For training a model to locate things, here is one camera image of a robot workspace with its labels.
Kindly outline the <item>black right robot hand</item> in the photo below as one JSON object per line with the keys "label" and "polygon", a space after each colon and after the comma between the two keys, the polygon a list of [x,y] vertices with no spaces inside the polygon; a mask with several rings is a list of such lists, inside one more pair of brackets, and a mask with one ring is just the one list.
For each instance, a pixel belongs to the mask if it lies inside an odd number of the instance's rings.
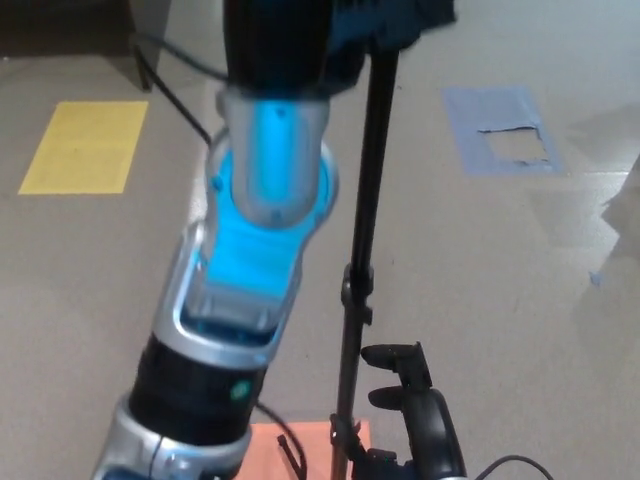
{"label": "black right robot hand", "polygon": [[398,375],[396,386],[368,394],[372,406],[402,413],[419,479],[466,479],[463,454],[443,394],[434,388],[420,343],[378,344],[361,350],[371,367]]}

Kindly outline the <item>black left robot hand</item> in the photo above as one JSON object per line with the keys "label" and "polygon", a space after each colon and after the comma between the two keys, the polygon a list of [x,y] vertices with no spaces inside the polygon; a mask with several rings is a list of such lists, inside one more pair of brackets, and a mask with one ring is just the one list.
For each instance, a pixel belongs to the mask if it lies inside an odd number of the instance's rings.
{"label": "black left robot hand", "polygon": [[365,58],[395,54],[457,19],[450,0],[231,0],[223,30],[231,85],[258,98],[352,88]]}

